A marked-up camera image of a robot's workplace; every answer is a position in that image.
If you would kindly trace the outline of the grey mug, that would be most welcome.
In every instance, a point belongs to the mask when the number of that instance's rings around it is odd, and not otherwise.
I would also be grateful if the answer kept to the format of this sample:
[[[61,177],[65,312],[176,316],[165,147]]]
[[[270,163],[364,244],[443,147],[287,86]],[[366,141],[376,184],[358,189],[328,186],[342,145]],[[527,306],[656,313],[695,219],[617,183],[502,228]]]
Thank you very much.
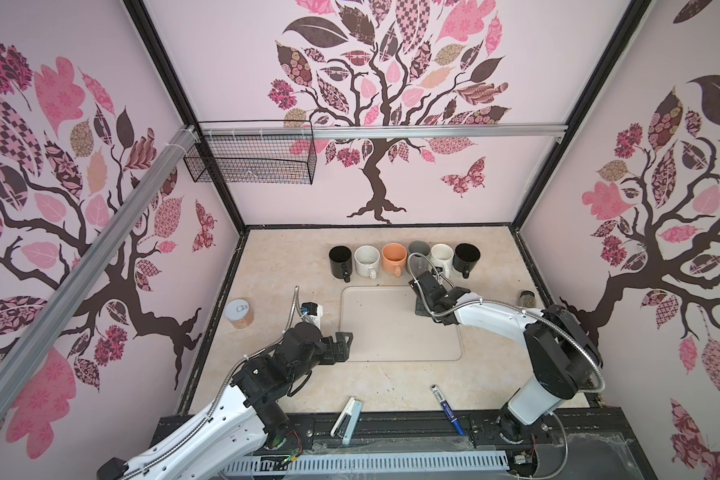
[[[429,262],[430,251],[429,244],[424,241],[416,240],[408,245],[407,264],[413,277],[418,277],[431,269]]]

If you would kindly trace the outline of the black mug white base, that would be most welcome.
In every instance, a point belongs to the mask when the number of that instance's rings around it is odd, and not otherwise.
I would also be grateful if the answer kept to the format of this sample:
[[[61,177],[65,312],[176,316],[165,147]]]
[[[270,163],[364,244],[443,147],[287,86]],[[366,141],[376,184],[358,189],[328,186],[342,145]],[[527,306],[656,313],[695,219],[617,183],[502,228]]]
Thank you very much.
[[[470,243],[460,243],[454,249],[453,268],[464,279],[468,279],[480,258],[481,251],[478,247]]]

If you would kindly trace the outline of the peach orange mug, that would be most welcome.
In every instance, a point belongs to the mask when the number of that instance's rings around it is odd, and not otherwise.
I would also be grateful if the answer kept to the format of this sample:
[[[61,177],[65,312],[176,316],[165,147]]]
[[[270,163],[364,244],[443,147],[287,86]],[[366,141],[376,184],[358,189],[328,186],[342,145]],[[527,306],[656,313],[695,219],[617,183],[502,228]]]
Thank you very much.
[[[408,253],[400,243],[388,243],[381,250],[382,269],[388,275],[400,278],[406,267]]]

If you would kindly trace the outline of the cream mug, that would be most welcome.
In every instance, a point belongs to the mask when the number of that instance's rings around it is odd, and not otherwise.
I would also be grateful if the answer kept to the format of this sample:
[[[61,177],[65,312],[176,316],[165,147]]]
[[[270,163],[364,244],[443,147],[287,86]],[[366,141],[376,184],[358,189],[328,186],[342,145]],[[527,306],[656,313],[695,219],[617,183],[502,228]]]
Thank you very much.
[[[355,271],[362,278],[376,280],[380,270],[381,254],[371,245],[358,247],[354,252]]]

